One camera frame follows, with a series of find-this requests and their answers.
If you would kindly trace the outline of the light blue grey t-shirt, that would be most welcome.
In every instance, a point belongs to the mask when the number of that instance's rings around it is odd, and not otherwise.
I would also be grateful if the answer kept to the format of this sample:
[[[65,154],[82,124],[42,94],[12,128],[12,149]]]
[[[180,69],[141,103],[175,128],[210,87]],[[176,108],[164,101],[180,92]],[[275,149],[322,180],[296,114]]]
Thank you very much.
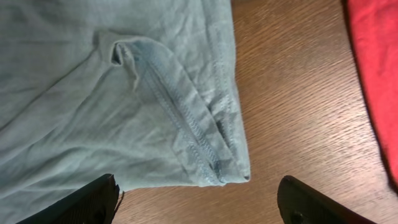
[[[247,182],[235,61],[229,1],[2,0],[1,222],[104,174]]]

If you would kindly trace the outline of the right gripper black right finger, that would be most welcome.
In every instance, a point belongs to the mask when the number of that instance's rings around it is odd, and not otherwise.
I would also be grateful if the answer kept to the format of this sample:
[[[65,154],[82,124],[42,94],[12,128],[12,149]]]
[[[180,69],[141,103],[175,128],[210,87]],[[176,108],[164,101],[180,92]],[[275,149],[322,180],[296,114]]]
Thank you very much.
[[[279,183],[277,205],[285,224],[375,224],[291,175]]]

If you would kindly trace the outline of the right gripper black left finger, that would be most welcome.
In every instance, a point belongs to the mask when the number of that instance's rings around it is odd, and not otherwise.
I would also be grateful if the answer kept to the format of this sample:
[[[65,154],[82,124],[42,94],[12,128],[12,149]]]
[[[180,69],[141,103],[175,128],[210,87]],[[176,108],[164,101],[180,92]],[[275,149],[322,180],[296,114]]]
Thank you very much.
[[[112,224],[119,193],[114,175],[105,174],[17,224]]]

